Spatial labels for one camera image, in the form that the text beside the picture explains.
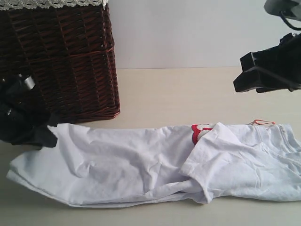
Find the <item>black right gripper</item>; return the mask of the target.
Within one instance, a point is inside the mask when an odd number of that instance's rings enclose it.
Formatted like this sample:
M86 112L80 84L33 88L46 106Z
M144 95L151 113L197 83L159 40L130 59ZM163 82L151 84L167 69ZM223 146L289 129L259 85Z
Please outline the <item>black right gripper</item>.
M249 52L240 58L240 64L243 72L233 81L237 93L300 90L301 34L288 33L278 46Z

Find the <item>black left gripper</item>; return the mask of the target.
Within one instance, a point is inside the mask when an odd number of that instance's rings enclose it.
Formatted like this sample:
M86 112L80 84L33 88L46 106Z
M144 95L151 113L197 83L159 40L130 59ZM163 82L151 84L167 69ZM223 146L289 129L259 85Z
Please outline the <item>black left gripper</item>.
M53 148L58 139L48 126L57 127L58 118L13 101L15 95L26 91L20 89L17 77L0 80L0 139L12 145Z

